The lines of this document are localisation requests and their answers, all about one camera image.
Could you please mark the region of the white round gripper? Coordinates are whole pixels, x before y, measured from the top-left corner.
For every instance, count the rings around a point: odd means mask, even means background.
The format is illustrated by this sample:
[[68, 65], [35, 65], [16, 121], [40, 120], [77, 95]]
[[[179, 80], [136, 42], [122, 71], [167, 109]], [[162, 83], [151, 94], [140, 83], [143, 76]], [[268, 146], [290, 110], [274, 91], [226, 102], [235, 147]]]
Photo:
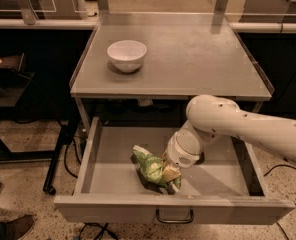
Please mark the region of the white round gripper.
[[170, 182], [178, 178], [181, 175], [180, 168], [193, 166], [200, 159], [201, 152], [200, 141], [193, 133], [188, 130], [177, 131], [162, 154], [163, 163], [167, 160], [171, 163], [163, 168], [163, 179]]

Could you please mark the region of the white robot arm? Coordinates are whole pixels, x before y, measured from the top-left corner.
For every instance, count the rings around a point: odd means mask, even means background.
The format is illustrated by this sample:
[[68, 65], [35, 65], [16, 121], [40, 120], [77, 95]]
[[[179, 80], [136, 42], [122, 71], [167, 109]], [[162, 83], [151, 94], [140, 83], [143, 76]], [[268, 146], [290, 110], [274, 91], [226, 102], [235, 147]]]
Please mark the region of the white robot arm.
[[170, 138], [162, 175], [171, 182], [182, 168], [194, 165], [219, 136], [231, 136], [296, 163], [296, 120], [247, 112], [230, 99], [212, 95], [192, 98], [186, 122]]

